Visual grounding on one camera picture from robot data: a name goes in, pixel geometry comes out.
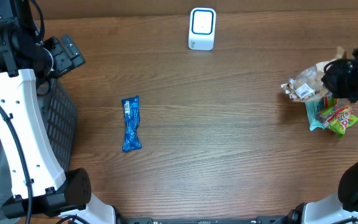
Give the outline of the teal tissue wipes pack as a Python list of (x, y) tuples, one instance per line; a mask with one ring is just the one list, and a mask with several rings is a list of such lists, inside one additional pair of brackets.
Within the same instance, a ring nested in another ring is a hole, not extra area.
[(305, 103), (306, 114), (309, 122), (309, 130), (313, 131), (316, 128), (325, 129), (322, 122), (319, 121), (319, 111), (321, 109), (322, 101), (309, 101)]

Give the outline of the beige brown snack bag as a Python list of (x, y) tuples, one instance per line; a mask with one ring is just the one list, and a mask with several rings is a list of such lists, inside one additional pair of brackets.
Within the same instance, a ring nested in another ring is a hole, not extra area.
[(324, 67), (329, 62), (342, 58), (347, 58), (347, 52), (344, 48), (338, 47), (332, 60), (316, 63), (302, 71), (295, 78), (290, 78), (288, 83), (281, 84), (281, 88), (295, 102), (306, 103), (320, 100), (329, 92), (321, 81), (324, 76)]

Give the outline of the blue snack wrapper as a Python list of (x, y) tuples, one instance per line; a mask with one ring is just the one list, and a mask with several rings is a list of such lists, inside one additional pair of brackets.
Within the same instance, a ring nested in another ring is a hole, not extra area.
[(124, 152), (129, 152), (141, 149), (142, 145), (137, 134), (137, 129), (140, 124), (139, 96), (137, 95), (132, 98), (123, 99), (122, 106), (124, 110), (124, 122), (126, 125), (122, 150)]

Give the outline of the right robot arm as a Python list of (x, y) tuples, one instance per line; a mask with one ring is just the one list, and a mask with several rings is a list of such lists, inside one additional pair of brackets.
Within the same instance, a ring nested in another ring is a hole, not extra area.
[[(317, 63), (281, 85), (292, 101), (309, 109), (311, 127), (343, 136), (358, 120), (351, 108), (358, 100), (358, 48), (352, 56), (348, 58), (339, 47), (332, 60)], [(336, 193), (301, 203), (275, 223), (358, 223), (358, 162), (342, 175)]]

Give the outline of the green Haribo candy bag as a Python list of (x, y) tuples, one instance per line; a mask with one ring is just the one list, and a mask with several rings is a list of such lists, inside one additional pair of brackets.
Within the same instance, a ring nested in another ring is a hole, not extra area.
[(334, 98), (332, 94), (322, 98), (322, 108), (319, 110), (318, 119), (324, 128), (328, 128), (341, 139), (346, 129), (358, 122), (358, 117), (353, 114), (348, 99)]

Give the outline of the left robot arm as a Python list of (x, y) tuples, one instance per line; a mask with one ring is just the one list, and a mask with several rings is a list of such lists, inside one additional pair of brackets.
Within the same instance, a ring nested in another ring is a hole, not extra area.
[(5, 217), (34, 214), (80, 223), (117, 222), (115, 209), (91, 191), (83, 168), (64, 171), (53, 153), (37, 88), (84, 64), (69, 35), (46, 39), (33, 20), (35, 1), (0, 1), (0, 140), (11, 173)]

